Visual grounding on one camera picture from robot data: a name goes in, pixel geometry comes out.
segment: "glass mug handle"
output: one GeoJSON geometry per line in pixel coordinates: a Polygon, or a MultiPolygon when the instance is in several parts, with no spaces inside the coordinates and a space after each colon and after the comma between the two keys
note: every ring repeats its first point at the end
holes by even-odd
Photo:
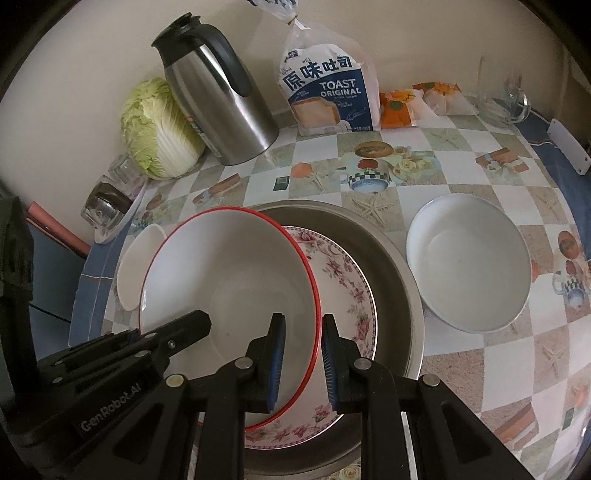
{"type": "Polygon", "coordinates": [[[522,104],[523,110],[521,111],[521,113],[519,115],[511,118],[511,123],[514,123],[514,124],[518,124],[518,123],[522,122],[523,120],[525,120],[531,112],[530,101],[527,99],[525,92],[521,89],[518,89],[517,94],[518,94],[517,105],[522,104]]]}

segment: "stainless steel basin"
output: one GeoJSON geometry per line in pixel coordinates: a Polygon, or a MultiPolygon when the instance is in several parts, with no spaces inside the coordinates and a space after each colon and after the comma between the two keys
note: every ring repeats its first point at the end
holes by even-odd
{"type": "MultiPolygon", "coordinates": [[[[282,225],[309,228],[341,245],[355,259],[374,294],[378,312],[375,360],[397,375],[418,378],[423,358],[421,298],[408,265],[373,224],[327,203],[287,200],[256,207],[282,225]]],[[[326,432],[301,445],[244,453],[248,480],[311,480],[361,456],[361,417],[345,415],[326,432]]]]}

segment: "metal screw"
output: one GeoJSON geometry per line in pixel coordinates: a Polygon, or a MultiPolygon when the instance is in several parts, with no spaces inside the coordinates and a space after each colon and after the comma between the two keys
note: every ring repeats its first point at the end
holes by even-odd
{"type": "Polygon", "coordinates": [[[184,383],[184,378],[182,375],[179,375],[179,374],[170,375],[166,379],[166,384],[171,388],[180,387],[181,385],[183,385],[183,383],[184,383]]]}
{"type": "Polygon", "coordinates": [[[368,370],[371,367],[371,360],[369,358],[358,358],[354,363],[355,368],[359,370],[368,370]]]}
{"type": "Polygon", "coordinates": [[[239,368],[241,370],[246,370],[247,368],[252,367],[252,364],[252,359],[248,358],[247,356],[242,356],[234,362],[236,368],[239,368]]]}
{"type": "Polygon", "coordinates": [[[441,380],[439,380],[439,377],[435,374],[425,374],[423,375],[423,382],[428,387],[436,387],[439,385],[441,380]]]}

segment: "snack package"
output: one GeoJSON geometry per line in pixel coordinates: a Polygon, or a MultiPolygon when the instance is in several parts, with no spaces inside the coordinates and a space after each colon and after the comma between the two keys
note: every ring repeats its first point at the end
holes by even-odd
{"type": "Polygon", "coordinates": [[[359,44],[328,28],[296,18],[296,0],[249,0],[282,20],[291,33],[277,83],[303,136],[379,130],[378,76],[359,44]]]}
{"type": "Polygon", "coordinates": [[[415,122],[437,115],[423,101],[422,90],[380,93],[382,128],[411,127],[415,122]]]}
{"type": "Polygon", "coordinates": [[[478,110],[453,83],[428,82],[413,85],[422,90],[423,100],[437,115],[478,115],[478,110]]]}

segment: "black handle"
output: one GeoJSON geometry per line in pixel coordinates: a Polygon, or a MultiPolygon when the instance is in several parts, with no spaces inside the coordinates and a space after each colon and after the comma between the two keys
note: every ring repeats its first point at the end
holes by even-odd
{"type": "Polygon", "coordinates": [[[251,80],[228,39],[213,25],[202,24],[199,17],[193,17],[192,23],[188,33],[212,51],[232,90],[242,97],[249,96],[252,93],[251,80]]]}

